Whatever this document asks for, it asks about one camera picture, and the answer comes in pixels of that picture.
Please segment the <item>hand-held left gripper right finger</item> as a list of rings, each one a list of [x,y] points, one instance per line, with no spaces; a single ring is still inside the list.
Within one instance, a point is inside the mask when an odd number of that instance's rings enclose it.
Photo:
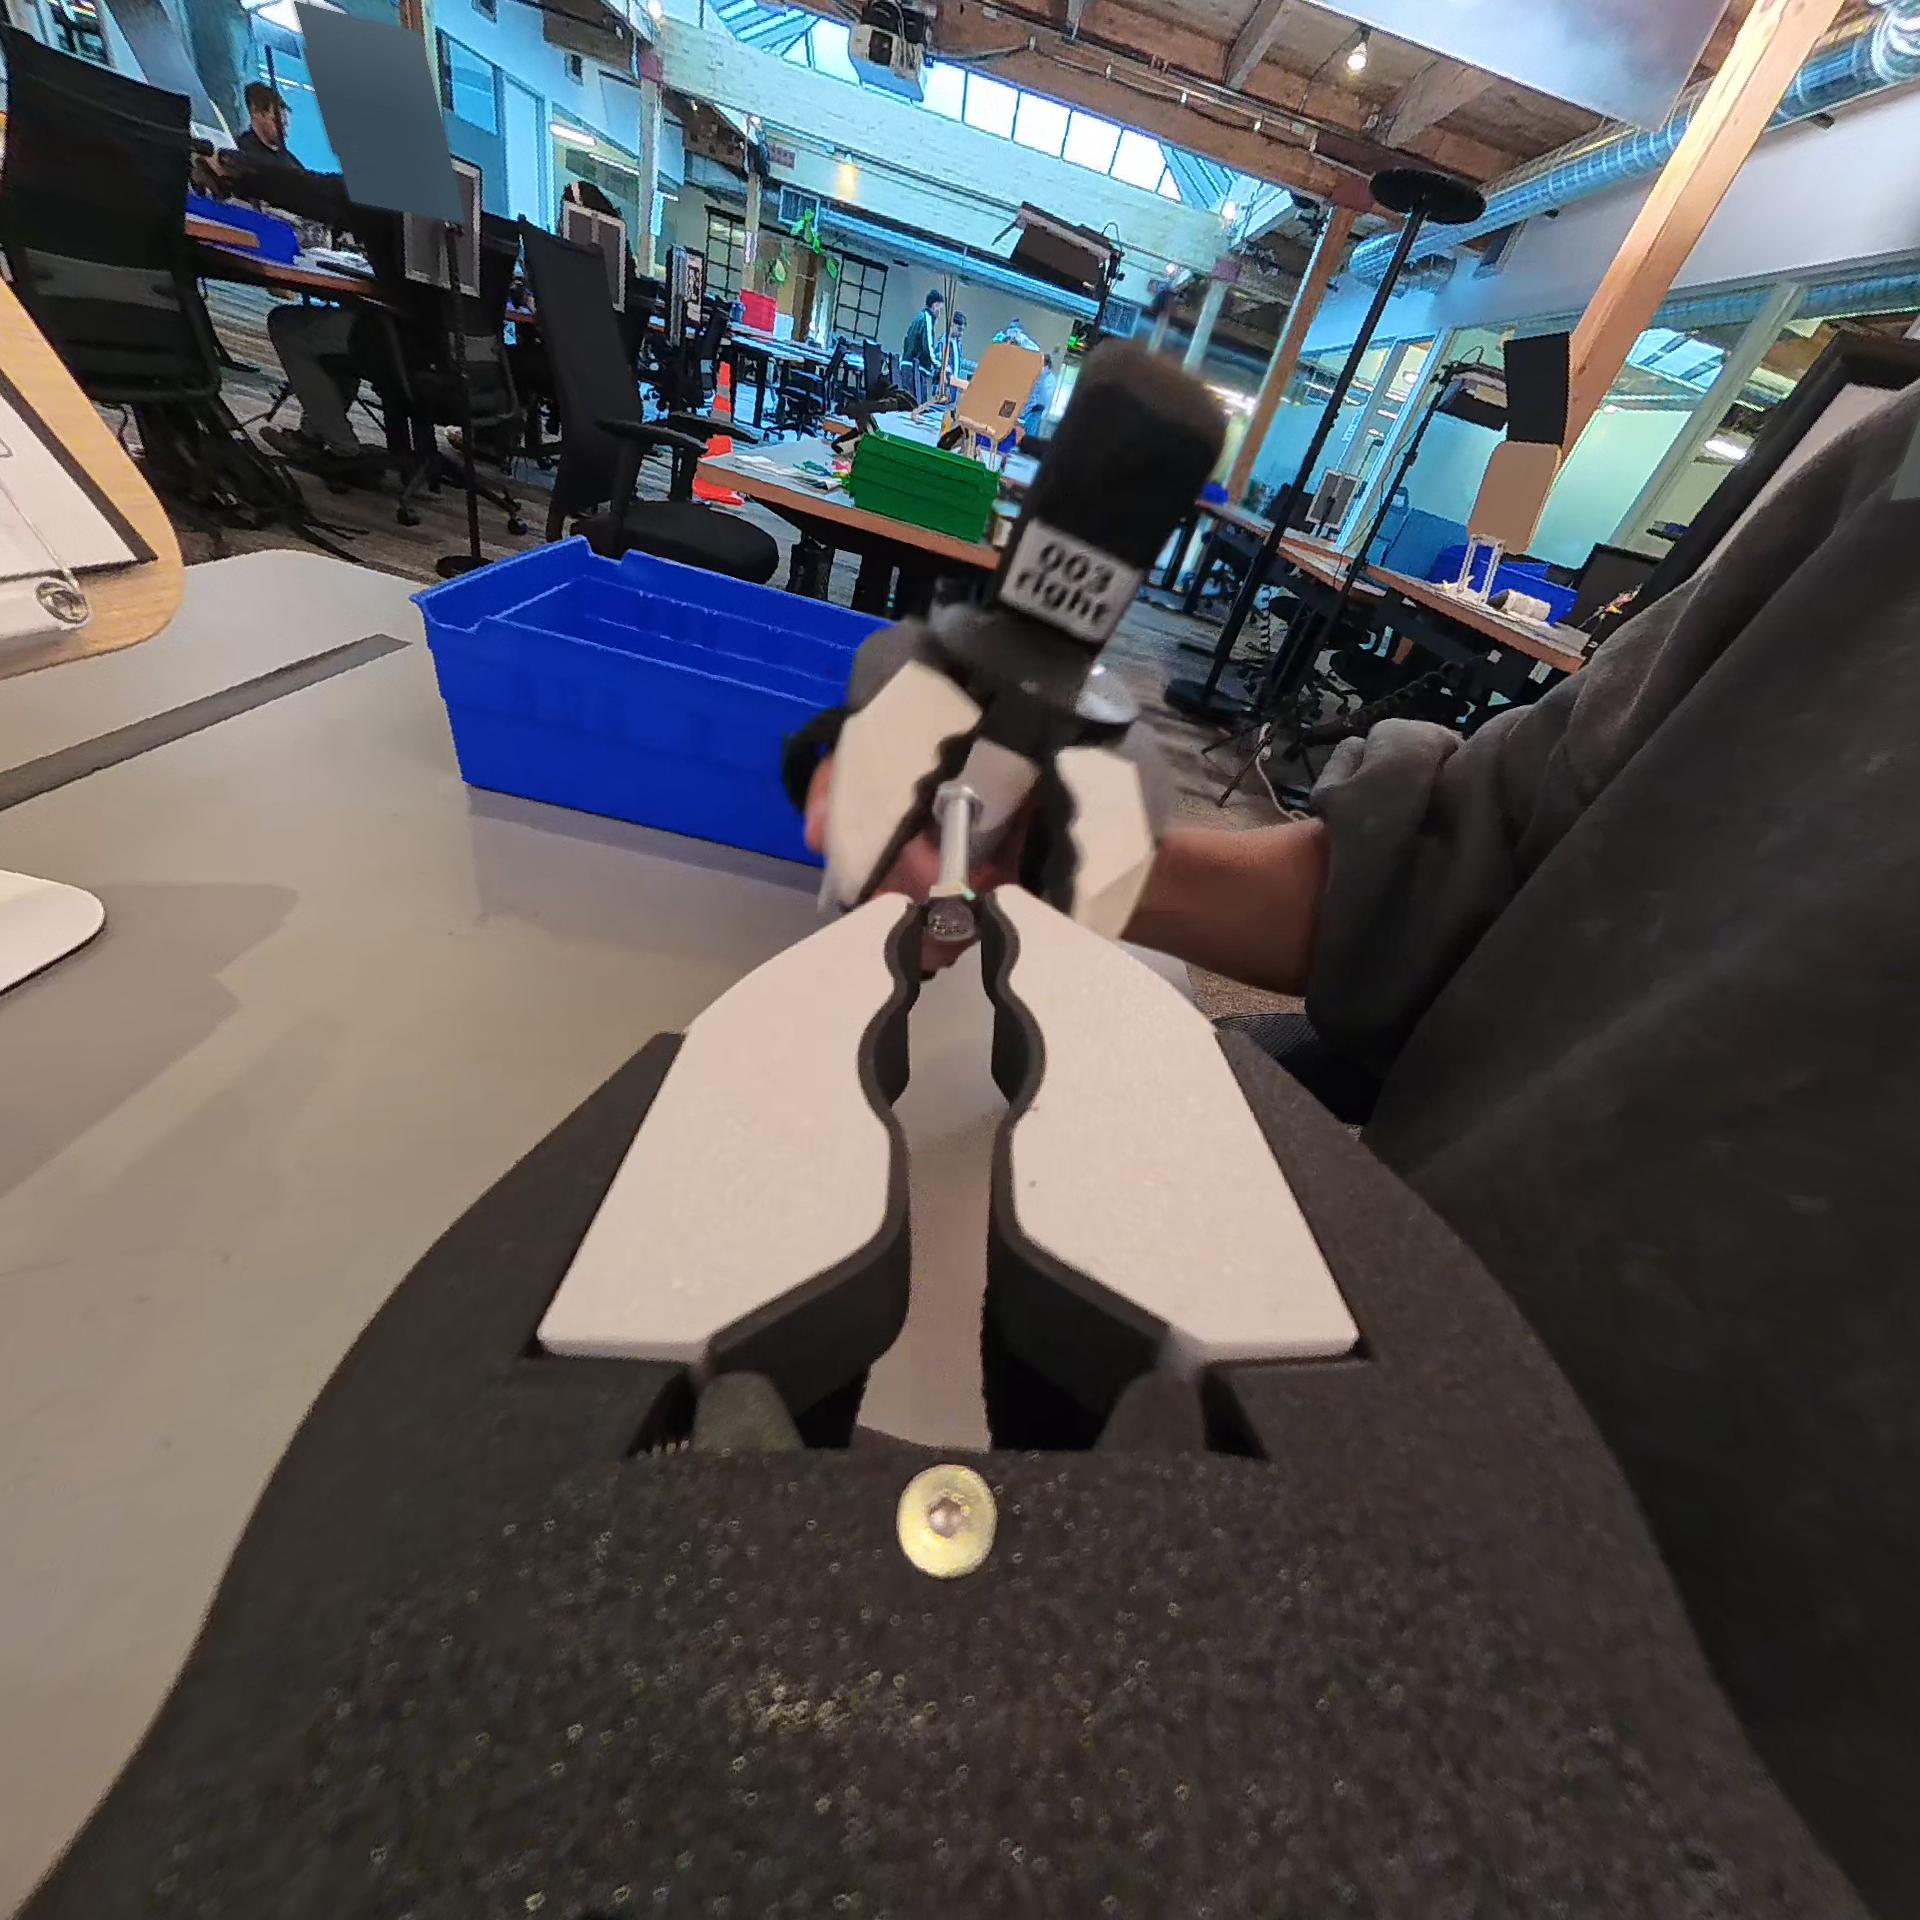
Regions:
[[[1021,889],[980,906],[1003,1115],[988,1403],[1104,1421],[1133,1381],[1353,1361],[1362,1329],[1213,1024]]]

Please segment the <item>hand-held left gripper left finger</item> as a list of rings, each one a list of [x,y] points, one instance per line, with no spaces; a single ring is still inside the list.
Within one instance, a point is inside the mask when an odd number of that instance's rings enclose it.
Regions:
[[[779,951],[668,1045],[536,1343],[709,1384],[750,1372],[852,1421],[910,1304],[906,1145],[923,915],[882,894]]]

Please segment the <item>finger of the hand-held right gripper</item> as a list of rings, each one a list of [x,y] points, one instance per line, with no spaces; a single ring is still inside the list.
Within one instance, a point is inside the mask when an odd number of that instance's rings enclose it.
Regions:
[[[1145,730],[1059,752],[1048,771],[1048,903],[1119,940],[1168,818],[1168,775]]]
[[[977,723],[974,692],[923,649],[854,649],[842,723],[812,777],[823,903],[849,912],[882,892]]]

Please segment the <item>silver bolt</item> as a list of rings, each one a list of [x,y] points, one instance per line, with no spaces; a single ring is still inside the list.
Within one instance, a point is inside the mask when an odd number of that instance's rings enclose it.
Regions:
[[[934,817],[937,862],[934,881],[923,899],[920,929],[920,969],[923,976],[940,972],[980,932],[980,906],[974,889],[974,818],[952,817],[940,821]]]

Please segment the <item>blue plastic bin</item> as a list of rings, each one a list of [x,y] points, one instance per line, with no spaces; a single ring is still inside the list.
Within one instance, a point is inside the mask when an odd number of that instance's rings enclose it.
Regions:
[[[410,600],[471,790],[820,866],[782,744],[883,615],[585,537]]]

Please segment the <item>person's right forearm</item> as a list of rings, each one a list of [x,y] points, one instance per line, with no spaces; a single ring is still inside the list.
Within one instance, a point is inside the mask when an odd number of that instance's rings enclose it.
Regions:
[[[1652,981],[1680,936],[1917,925],[1917,390],[1812,454],[1576,677],[1458,736],[1381,717],[1309,793],[1316,1031],[1371,1073],[1446,994]]]

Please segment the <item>grey desk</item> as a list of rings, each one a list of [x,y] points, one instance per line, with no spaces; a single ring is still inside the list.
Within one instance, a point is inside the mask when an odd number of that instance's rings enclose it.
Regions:
[[[536,1351],[651,1067],[812,876],[472,801],[402,588],[200,569],[37,796],[107,929],[3,1008],[3,1917],[1172,1917],[1119,1656],[910,1580],[902,1456],[660,1451]]]

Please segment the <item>person's right hand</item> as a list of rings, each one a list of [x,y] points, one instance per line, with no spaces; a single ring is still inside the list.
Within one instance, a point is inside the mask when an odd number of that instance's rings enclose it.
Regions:
[[[1305,994],[1324,878],[1319,818],[1168,830],[1126,940],[1248,990]]]

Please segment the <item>green crate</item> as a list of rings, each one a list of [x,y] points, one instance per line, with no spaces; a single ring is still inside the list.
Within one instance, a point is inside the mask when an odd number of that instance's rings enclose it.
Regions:
[[[869,430],[852,443],[845,493],[858,513],[957,543],[988,543],[1000,474],[964,451]]]

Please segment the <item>black pole stand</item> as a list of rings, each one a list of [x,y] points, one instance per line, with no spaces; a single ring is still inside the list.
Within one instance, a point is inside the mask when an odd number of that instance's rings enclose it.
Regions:
[[[1187,722],[1225,723],[1237,711],[1226,706],[1226,694],[1220,690],[1226,662],[1235,658],[1235,649],[1237,649],[1242,631],[1248,628],[1248,618],[1256,609],[1260,584],[1266,580],[1270,569],[1279,560],[1279,543],[1293,524],[1293,513],[1309,497],[1309,479],[1321,461],[1324,443],[1333,439],[1344,395],[1353,390],[1355,372],[1359,372],[1363,353],[1371,349],[1371,336],[1373,336],[1378,319],[1383,313],[1383,303],[1392,300],[1393,284],[1415,251],[1415,241],[1420,238],[1420,233],[1428,225],[1458,229],[1458,225],[1469,225],[1481,216],[1481,189],[1473,180],[1451,175],[1451,173],[1428,168],[1428,167],[1392,167],[1392,168],[1378,173],[1371,180],[1371,196],[1387,211],[1405,216],[1393,251],[1392,251],[1387,265],[1381,267],[1381,276],[1371,290],[1371,303],[1355,331],[1347,356],[1344,356],[1340,378],[1328,390],[1328,401],[1316,422],[1316,430],[1300,456],[1300,467],[1270,504],[1270,533],[1260,537],[1256,554],[1248,560],[1248,569],[1242,575],[1235,606],[1226,609],[1226,618],[1218,631],[1206,679],[1168,679],[1165,681],[1165,706]]]

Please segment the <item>wooden table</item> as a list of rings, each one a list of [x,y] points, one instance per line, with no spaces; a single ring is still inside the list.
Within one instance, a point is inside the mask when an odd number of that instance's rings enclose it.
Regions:
[[[923,609],[947,588],[977,595],[1000,570],[992,543],[966,543],[852,504],[833,474],[830,438],[734,443],[706,454],[694,479],[779,517],[803,537],[858,559],[858,609]]]

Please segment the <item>black office chair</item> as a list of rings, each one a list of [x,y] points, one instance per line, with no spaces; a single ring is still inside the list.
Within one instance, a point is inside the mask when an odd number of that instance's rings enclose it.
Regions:
[[[607,560],[635,553],[766,584],[777,543],[692,493],[709,438],[692,430],[692,416],[643,413],[605,255],[529,221],[519,225],[519,251],[560,423],[549,537],[585,537]]]
[[[303,530],[301,487],[237,423],[186,233],[189,99],[3,26],[3,261],[17,300],[98,409],[135,430],[167,513]]]

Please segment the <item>person's dark clothing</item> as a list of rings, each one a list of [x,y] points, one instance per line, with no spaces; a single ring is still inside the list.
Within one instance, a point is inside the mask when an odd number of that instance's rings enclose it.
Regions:
[[[1576,1388],[1804,1825],[1917,1917],[1917,881],[1347,876],[1309,1014]]]

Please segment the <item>wooden beam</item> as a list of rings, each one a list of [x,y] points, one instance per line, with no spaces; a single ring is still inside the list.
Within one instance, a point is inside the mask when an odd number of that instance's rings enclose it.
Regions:
[[[1652,180],[1571,331],[1564,454],[1586,430],[1638,332],[1667,298],[1676,274],[1763,136],[1781,87],[1837,12],[1840,2],[1754,2],[1747,8],[1679,154]]]

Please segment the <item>printed instruction sheet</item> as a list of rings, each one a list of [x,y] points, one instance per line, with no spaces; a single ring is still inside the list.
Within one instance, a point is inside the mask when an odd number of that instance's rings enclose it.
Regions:
[[[151,546],[3,375],[3,584],[148,566]]]

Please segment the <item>silver ventilation duct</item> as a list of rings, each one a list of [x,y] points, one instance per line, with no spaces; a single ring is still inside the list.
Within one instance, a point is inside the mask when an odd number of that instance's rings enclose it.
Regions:
[[[1797,69],[1763,131],[1836,116],[1840,107],[1900,83],[1917,83],[1917,2],[1875,2],[1864,18]],[[1707,83],[1698,83],[1655,127],[1597,131],[1491,181],[1481,216],[1458,229],[1442,229],[1442,246],[1519,229],[1597,192],[1657,175],[1679,154],[1703,94]]]

